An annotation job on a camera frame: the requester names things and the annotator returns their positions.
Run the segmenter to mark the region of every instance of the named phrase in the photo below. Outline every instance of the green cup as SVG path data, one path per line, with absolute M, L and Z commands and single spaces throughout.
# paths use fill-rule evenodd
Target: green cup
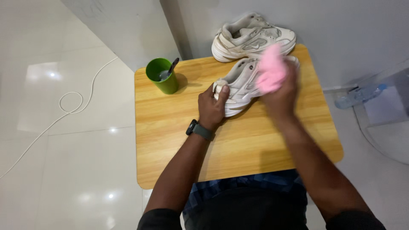
M 153 82 L 164 94 L 173 94 L 178 88 L 179 84 L 176 80 L 175 71 L 172 71 L 171 75 L 165 80 L 160 81 L 160 73 L 162 71 L 168 71 L 172 63 L 165 58 L 155 58 L 149 62 L 146 67 L 146 75 L 149 80 Z

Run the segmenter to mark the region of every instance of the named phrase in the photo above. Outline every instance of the black shirt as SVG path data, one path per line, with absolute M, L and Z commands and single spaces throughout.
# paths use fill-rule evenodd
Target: black shirt
M 226 190 L 194 207 L 185 217 L 186 230 L 191 229 L 290 229 L 307 230 L 305 206 L 292 197 L 265 189 L 237 188 Z M 384 230 L 372 214 L 346 211 L 326 225 L 328 230 Z M 182 229 L 177 212 L 155 209 L 145 213 L 139 230 Z

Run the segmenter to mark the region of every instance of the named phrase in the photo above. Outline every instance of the soapy water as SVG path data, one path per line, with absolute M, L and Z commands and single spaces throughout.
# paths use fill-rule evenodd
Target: soapy water
M 168 71 L 163 70 L 162 72 L 159 73 L 159 81 L 164 81 L 168 78 Z

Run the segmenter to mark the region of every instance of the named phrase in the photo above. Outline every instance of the white cable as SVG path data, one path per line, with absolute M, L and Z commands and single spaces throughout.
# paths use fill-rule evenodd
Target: white cable
M 57 121 L 61 120 L 63 117 L 67 116 L 68 114 L 75 114 L 75 113 L 82 112 L 82 111 L 88 106 L 88 104 L 89 104 L 90 101 L 91 101 L 92 92 L 94 91 L 94 81 L 95 81 L 95 78 L 97 77 L 97 75 L 99 74 L 99 72 L 100 72 L 105 66 L 107 66 L 109 63 L 113 62 L 113 61 L 114 61 L 115 59 L 117 59 L 117 58 L 118 58 L 118 57 L 116 57 L 116 58 L 112 59 L 110 62 L 106 63 L 106 64 L 105 64 L 103 67 L 101 67 L 101 69 L 99 69 L 98 72 L 95 74 L 94 78 L 92 79 L 92 83 L 91 83 L 91 95 L 90 95 L 90 98 L 88 99 L 88 102 L 87 102 L 87 104 L 84 106 L 84 108 L 82 108 L 80 111 L 75 112 L 77 109 L 79 109 L 79 107 L 81 107 L 82 102 L 84 101 L 84 98 L 82 97 L 82 95 L 81 95 L 80 93 L 78 93 L 78 92 L 68 92 L 68 93 L 64 94 L 64 95 L 60 98 L 60 101 L 59 101 L 58 104 L 59 104 L 59 106 L 60 106 L 60 109 L 61 109 L 62 111 L 64 111 L 64 112 L 66 112 L 66 114 L 64 114 L 62 117 L 58 118 L 57 120 L 55 120 L 50 126 L 48 126 L 48 128 L 46 128 L 40 135 L 38 135 L 38 137 L 28 146 L 28 148 L 24 151 L 24 153 L 21 154 L 20 158 L 14 163 L 14 165 L 13 165 L 9 170 L 7 170 L 7 172 L 6 172 L 5 174 L 3 174 L 3 175 L 0 177 L 0 179 L 3 178 L 3 176 L 5 176 L 8 172 L 10 172 L 10 170 L 12 170 L 12 169 L 14 168 L 14 166 L 21 160 L 21 158 L 26 154 L 26 152 L 31 148 L 31 146 L 32 146 L 49 128 L 51 128 Z M 70 94 L 70 93 L 76 93 L 76 94 L 78 94 L 78 95 L 81 97 L 81 103 L 80 103 L 79 106 L 77 106 L 73 111 L 68 112 L 68 111 L 66 111 L 65 109 L 63 109 L 63 108 L 61 107 L 61 100 L 62 100 L 66 95 L 68 95 L 68 94 Z

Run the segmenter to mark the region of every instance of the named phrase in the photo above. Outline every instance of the water bottle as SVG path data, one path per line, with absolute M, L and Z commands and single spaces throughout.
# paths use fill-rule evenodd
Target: water bottle
M 365 103 L 370 99 L 379 96 L 387 86 L 385 84 L 369 85 L 351 91 L 348 95 L 340 97 L 335 101 L 335 106 L 340 109 L 346 109 L 354 105 Z

